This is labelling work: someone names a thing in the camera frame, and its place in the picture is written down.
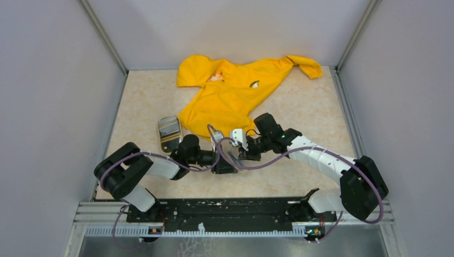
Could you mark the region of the aluminium frame rail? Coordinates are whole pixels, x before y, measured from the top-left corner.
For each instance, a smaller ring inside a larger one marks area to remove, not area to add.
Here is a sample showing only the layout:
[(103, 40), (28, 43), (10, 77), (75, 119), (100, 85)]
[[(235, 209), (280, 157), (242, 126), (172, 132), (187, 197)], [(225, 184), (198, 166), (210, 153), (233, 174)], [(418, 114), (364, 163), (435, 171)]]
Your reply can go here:
[(322, 235), (332, 225), (363, 225), (349, 213), (307, 215), (295, 198), (165, 199), (156, 216), (122, 202), (80, 203), (73, 224), (87, 236), (296, 237)]

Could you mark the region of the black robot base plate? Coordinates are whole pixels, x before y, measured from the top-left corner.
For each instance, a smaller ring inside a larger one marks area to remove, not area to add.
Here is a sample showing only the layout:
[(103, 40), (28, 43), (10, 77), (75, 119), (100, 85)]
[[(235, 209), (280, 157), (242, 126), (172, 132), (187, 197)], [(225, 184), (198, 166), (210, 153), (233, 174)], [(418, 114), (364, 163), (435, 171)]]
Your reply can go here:
[(145, 213), (131, 206), (129, 223), (163, 223), (153, 234), (169, 236), (284, 236), (321, 239), (331, 211), (311, 213), (307, 196), (267, 198), (159, 199), (159, 206)]

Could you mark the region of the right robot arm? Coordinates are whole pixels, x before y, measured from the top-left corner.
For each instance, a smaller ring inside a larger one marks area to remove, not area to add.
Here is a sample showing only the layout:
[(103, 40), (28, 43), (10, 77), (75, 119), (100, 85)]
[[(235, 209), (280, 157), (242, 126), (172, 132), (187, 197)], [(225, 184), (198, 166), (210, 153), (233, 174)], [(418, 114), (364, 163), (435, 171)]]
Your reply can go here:
[(269, 113), (260, 115), (254, 124), (259, 133), (256, 138), (241, 128), (230, 132), (239, 159), (260, 161), (263, 153), (272, 151), (278, 158), (304, 163), (337, 183), (338, 188), (313, 190), (307, 196), (301, 206), (305, 219), (314, 221), (328, 211), (345, 211), (368, 224), (381, 221), (389, 190), (370, 157), (353, 158), (330, 151), (293, 128), (282, 129)]

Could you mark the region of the stack of cards in tray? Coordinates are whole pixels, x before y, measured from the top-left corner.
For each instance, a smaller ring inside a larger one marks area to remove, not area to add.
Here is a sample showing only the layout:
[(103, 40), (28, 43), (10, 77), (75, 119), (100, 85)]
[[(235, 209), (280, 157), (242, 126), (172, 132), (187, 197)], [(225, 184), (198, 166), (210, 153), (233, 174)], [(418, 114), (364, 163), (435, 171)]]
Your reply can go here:
[(162, 118), (157, 123), (160, 139), (166, 137), (181, 137), (181, 126), (177, 116)]

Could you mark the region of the yellow jacket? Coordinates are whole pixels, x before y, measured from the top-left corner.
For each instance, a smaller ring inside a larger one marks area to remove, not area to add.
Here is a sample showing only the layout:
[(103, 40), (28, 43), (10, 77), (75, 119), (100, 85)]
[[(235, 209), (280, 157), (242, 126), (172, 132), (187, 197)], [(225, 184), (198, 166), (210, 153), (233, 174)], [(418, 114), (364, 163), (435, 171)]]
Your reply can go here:
[(179, 113), (181, 125), (205, 138), (209, 137), (209, 124), (223, 133), (254, 129), (250, 113), (279, 87), (294, 67), (311, 80), (323, 76), (318, 62), (294, 55), (248, 64), (204, 55), (187, 57), (179, 65), (177, 87), (199, 87), (199, 91)]

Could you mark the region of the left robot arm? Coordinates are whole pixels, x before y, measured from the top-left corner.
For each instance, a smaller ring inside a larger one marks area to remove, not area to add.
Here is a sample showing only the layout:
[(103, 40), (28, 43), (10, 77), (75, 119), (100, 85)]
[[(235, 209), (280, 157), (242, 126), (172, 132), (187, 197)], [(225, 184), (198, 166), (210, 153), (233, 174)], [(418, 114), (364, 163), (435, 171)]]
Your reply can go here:
[(161, 208), (156, 197), (139, 184), (140, 180), (146, 175), (179, 180), (196, 171), (196, 166), (217, 175), (238, 172), (216, 149), (201, 149), (199, 138), (189, 134), (169, 156), (143, 152), (128, 142), (99, 163), (94, 176), (115, 200), (135, 207), (141, 217), (152, 222), (159, 218)]

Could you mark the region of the black VIP front card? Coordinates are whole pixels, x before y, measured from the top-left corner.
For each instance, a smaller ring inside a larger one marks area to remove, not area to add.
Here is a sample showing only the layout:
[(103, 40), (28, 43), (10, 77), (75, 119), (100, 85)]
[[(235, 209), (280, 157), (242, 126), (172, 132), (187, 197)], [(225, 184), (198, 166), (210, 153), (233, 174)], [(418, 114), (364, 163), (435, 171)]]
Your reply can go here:
[(182, 140), (182, 137), (175, 136), (175, 137), (166, 137), (161, 138), (161, 150), (165, 153), (171, 153), (172, 151), (178, 149), (178, 146)]

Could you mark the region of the beige card holder wallet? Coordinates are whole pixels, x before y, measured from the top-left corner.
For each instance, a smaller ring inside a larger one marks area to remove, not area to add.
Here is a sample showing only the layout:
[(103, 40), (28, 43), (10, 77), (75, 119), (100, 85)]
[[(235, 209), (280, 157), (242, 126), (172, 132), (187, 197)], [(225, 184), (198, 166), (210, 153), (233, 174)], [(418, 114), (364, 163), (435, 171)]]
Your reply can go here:
[(232, 151), (227, 151), (229, 158), (234, 163), (234, 167), (238, 170), (244, 170), (244, 163)]

